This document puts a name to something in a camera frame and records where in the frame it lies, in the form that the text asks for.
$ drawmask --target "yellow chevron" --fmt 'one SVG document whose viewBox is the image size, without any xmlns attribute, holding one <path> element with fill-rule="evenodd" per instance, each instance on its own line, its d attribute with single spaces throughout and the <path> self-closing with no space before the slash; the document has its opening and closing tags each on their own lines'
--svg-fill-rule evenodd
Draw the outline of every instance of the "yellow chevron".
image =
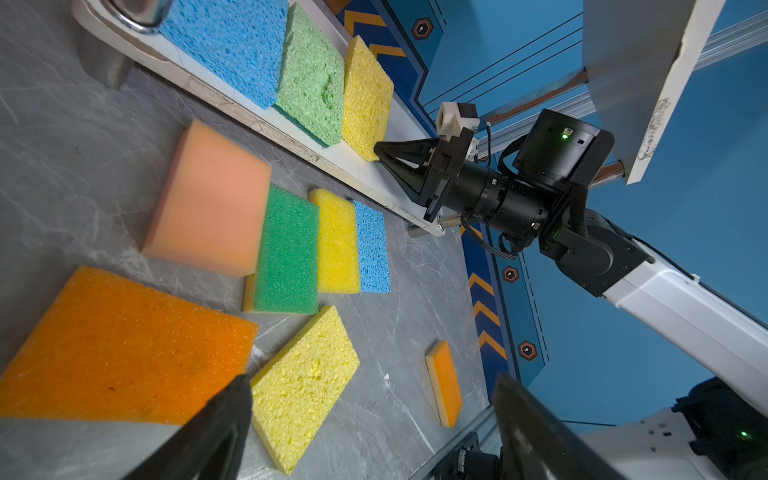
<svg viewBox="0 0 768 480">
<path fill-rule="evenodd" d="M 377 45 L 372 43 L 368 49 L 373 53 L 374 57 L 378 57 L 380 53 L 384 55 L 391 55 L 393 57 L 405 57 L 406 53 L 400 47 L 388 47 L 386 45 Z"/>
<path fill-rule="evenodd" d="M 498 316 L 493 313 L 487 306 L 483 305 L 482 302 L 478 301 L 472 311 L 475 312 L 475 317 L 478 315 L 478 313 L 483 312 L 489 319 L 493 320 L 493 323 L 498 326 L 502 326 L 498 321 Z"/>
<path fill-rule="evenodd" d="M 374 15 L 363 12 L 344 11 L 344 28 L 351 36 L 355 36 L 355 23 L 365 23 L 367 25 L 376 25 L 377 27 L 386 27 L 381 15 Z"/>
<path fill-rule="evenodd" d="M 480 278 L 477 273 L 473 273 L 469 276 L 469 288 L 472 288 L 472 285 L 475 285 L 476 283 L 481 286 L 483 290 L 493 295 L 493 287 L 488 285 L 488 282 Z"/>
<path fill-rule="evenodd" d="M 480 343 L 480 347 L 485 345 L 486 343 L 489 344 L 496 352 L 498 352 L 499 355 L 504 357 L 504 360 L 507 359 L 507 353 L 504 350 L 504 347 L 499 345 L 496 340 L 493 339 L 490 335 L 488 335 L 486 332 L 483 332 L 480 334 L 480 337 L 478 338 L 478 342 Z"/>
<path fill-rule="evenodd" d="M 476 228 L 474 228 L 472 226 L 470 226 L 469 228 L 471 228 L 475 232 L 477 232 L 477 234 L 480 236 L 480 238 L 482 238 L 482 233 L 480 233 L 480 230 L 478 230 L 478 229 L 476 229 Z M 458 228 L 458 234 L 459 235 L 464 235 L 464 226 L 463 225 Z"/>
</svg>

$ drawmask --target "robotic arm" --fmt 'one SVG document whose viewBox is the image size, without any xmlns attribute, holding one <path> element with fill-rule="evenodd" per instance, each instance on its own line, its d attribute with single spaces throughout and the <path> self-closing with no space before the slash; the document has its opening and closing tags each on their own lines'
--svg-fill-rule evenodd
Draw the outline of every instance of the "robotic arm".
<svg viewBox="0 0 768 480">
<path fill-rule="evenodd" d="M 613 135 L 543 110 L 531 132 L 501 153 L 497 172 L 472 161 L 476 117 L 474 105 L 443 104 L 444 137 L 374 148 L 411 200 L 426 208 L 425 220 L 451 208 L 486 250 L 510 260 L 538 238 L 541 253 L 568 278 L 645 322 L 768 416 L 766 325 L 586 208 Z M 516 151 L 514 172 L 505 158 Z M 468 228 L 478 221 L 501 232 L 496 245 Z"/>
</svg>

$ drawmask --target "table surface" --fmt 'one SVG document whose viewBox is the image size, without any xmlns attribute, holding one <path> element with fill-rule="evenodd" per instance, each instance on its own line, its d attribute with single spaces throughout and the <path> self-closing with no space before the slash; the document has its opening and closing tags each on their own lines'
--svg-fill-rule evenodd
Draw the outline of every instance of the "table surface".
<svg viewBox="0 0 768 480">
<path fill-rule="evenodd" d="M 370 200 L 244 126 L 135 68 L 120 91 L 82 70 L 68 0 L 0 0 L 0 367 L 78 265 L 261 325 L 250 371 L 309 319 L 242 314 L 242 279 L 143 257 L 177 139 L 199 118 L 273 166 L 297 194 Z M 488 405 L 457 230 L 411 239 L 384 210 L 392 293 L 326 295 L 361 365 L 292 478 L 407 478 Z M 464 394 L 440 426 L 424 355 L 447 339 Z M 176 427 L 0 419 L 0 478 L 120 478 Z M 281 478 L 251 429 L 241 478 Z"/>
</svg>

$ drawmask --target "green sponge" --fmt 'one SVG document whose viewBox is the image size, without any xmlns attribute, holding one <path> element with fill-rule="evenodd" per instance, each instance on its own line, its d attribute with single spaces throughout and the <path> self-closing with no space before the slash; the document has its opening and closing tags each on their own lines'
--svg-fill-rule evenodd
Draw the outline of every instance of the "green sponge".
<svg viewBox="0 0 768 480">
<path fill-rule="evenodd" d="M 275 106 L 326 146 L 341 141 L 344 58 L 298 3 L 288 10 Z"/>
<path fill-rule="evenodd" d="M 319 208 L 270 185 L 256 273 L 245 278 L 244 312 L 317 312 Z"/>
</svg>

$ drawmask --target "blue sponge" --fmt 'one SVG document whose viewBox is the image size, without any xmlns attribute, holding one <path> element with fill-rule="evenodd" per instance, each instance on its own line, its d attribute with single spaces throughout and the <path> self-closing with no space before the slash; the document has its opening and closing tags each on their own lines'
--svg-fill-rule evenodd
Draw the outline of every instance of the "blue sponge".
<svg viewBox="0 0 768 480">
<path fill-rule="evenodd" d="M 261 108 L 277 99 L 286 0 L 175 0 L 160 32 Z"/>
<path fill-rule="evenodd" d="M 386 256 L 384 214 L 354 200 L 357 250 L 360 258 L 360 291 L 388 293 L 389 260 Z"/>
</svg>

